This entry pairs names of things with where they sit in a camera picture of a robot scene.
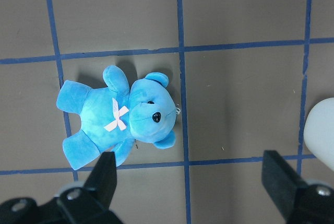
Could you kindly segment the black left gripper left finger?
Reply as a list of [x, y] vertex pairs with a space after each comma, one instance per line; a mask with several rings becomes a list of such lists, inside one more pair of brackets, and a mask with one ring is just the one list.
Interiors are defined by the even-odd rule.
[[31, 197], [1, 203], [1, 223], [122, 223], [109, 210], [116, 186], [115, 154], [104, 152], [84, 183], [67, 185], [43, 205]]

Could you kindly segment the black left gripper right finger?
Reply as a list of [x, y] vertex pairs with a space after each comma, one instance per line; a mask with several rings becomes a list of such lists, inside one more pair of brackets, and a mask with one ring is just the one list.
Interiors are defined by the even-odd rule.
[[286, 223], [333, 223], [333, 188], [305, 181], [275, 150], [265, 150], [261, 182]]

